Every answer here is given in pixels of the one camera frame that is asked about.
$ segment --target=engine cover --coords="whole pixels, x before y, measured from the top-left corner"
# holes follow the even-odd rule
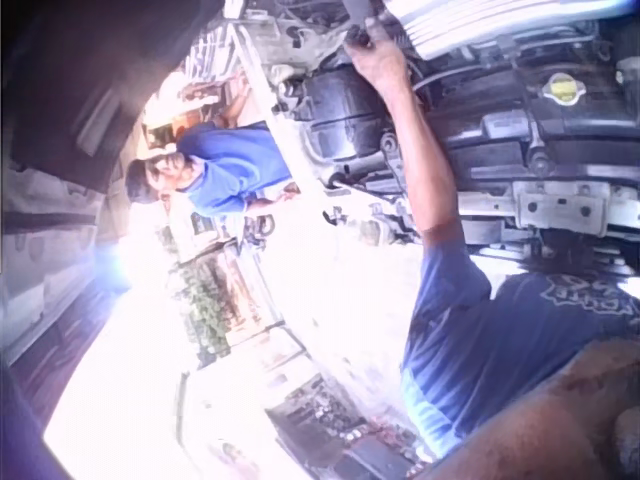
[[[426,60],[501,34],[557,23],[615,17],[633,0],[387,0],[413,46]]]
[[[509,70],[452,83],[450,93],[432,105],[429,124],[447,150],[459,187],[593,176],[640,184],[640,124],[626,107],[611,67],[547,64],[525,69],[522,75],[532,92],[529,105],[521,100]],[[545,95],[558,75],[584,88],[575,104]],[[530,119],[544,141],[543,168],[528,155]]]
[[[293,116],[308,122],[309,143],[318,157],[349,160],[380,150],[386,123],[384,103],[353,67],[306,79],[302,96]]]

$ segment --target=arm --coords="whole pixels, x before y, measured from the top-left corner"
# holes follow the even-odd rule
[[[246,214],[250,217],[267,215],[271,213],[271,210],[276,203],[277,202],[269,200],[268,198],[257,198],[247,204]]]
[[[442,231],[439,227],[461,232],[453,173],[413,94],[404,55],[382,25],[367,22],[367,29],[370,47],[346,48],[358,72],[382,96],[395,124],[418,231],[425,241],[431,240],[425,233]]]
[[[213,122],[219,128],[236,128],[238,126],[238,117],[244,110],[249,98],[250,88],[244,80],[244,84],[241,85],[240,91],[236,97],[231,101],[229,105],[224,109],[222,113],[214,117]]]

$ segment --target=radiator cap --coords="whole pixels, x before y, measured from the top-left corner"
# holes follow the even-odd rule
[[[542,87],[542,95],[564,107],[578,103],[580,97],[586,92],[587,88],[584,83],[568,73],[554,73],[547,84]]]

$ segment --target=blue t-shirt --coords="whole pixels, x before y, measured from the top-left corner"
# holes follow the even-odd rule
[[[203,216],[244,212],[247,195],[291,178],[262,124],[226,130],[201,123],[184,133],[176,149],[204,162],[202,175],[181,190]]]
[[[439,457],[587,343],[640,334],[640,304],[617,287],[526,273],[491,286],[462,235],[425,249],[402,388]]]

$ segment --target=wire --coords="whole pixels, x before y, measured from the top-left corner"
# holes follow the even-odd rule
[[[552,40],[540,40],[538,42],[523,43],[520,45],[520,50],[528,50],[531,48],[546,47],[548,45],[562,45],[564,43],[583,43],[591,42],[596,38],[593,35],[584,35],[581,37],[566,37],[566,38],[554,38]]]
[[[456,75],[458,73],[470,72],[472,70],[480,70],[482,69],[482,65],[470,65],[468,67],[454,68],[453,70],[445,70],[444,72],[435,73],[424,80],[416,83],[413,86],[413,91],[417,92],[425,85],[428,85],[431,82],[435,82],[436,80],[440,80],[441,78],[448,77],[449,75]]]
[[[275,0],[275,4],[278,5],[279,7],[282,8],[303,8],[303,7],[310,7],[312,5],[319,5],[322,3],[336,3],[336,4],[342,4],[342,2],[340,2],[340,0],[309,0],[307,2],[283,2],[282,0]]]
[[[289,9],[289,8],[285,8],[285,7],[283,7],[283,8],[284,8],[285,13],[286,13],[287,15],[289,15],[289,16],[290,16],[293,20],[295,20],[296,22],[303,23],[304,25],[308,25],[308,24],[309,24],[309,22],[307,22],[307,21],[305,21],[305,20],[302,20],[299,16],[297,16],[295,13],[293,13],[293,12],[291,11],[291,9]]]
[[[362,191],[366,193],[370,193],[371,195],[375,195],[376,197],[384,197],[385,195],[389,195],[391,197],[398,197],[398,196],[404,195],[404,192],[395,191],[395,190],[391,192],[378,192],[377,190],[363,189]]]
[[[378,200],[382,200],[383,202],[387,202],[390,203],[391,205],[393,205],[393,200],[388,199],[385,195],[393,195],[393,193],[382,193],[382,192],[373,192],[372,190],[367,190],[366,188],[362,188],[362,187],[357,187],[355,185],[348,185],[344,182],[338,182],[338,181],[334,181],[332,182],[332,185],[334,187],[338,187],[338,188],[344,188],[345,190],[354,190],[356,192],[360,192],[360,193],[364,193],[365,195],[370,195],[374,198],[377,198]]]

